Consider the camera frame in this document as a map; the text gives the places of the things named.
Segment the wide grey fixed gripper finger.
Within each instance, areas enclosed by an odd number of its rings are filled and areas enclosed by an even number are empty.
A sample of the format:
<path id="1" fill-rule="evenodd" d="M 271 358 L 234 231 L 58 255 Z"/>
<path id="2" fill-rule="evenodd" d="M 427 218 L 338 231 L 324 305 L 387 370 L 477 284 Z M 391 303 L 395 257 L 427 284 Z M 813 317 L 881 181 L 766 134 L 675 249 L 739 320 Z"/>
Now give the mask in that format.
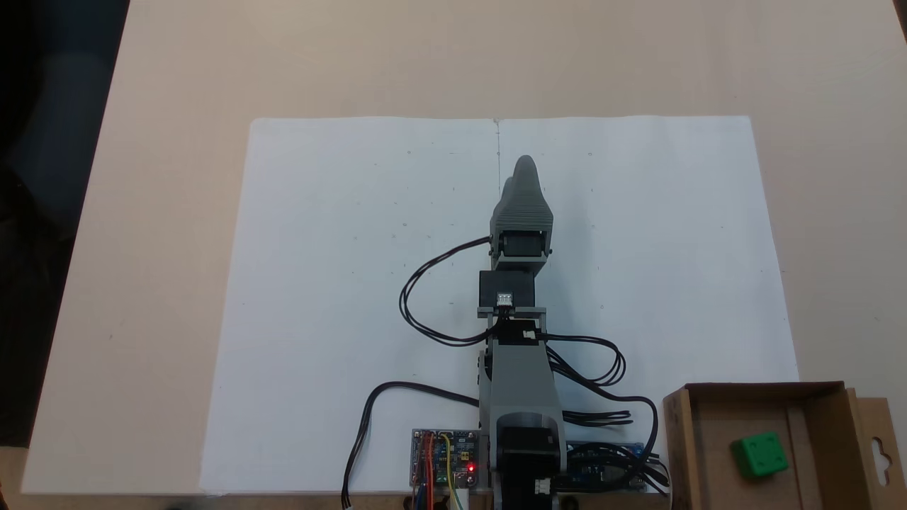
<path id="1" fill-rule="evenodd" d="M 534 158 L 530 155 L 522 155 L 518 158 L 511 176 L 513 177 L 513 193 L 509 205 L 506 208 L 499 208 L 499 203 L 497 203 L 490 221 L 498 219 L 530 220 L 536 219 L 536 217 L 553 219 L 553 212 L 542 193 Z"/>

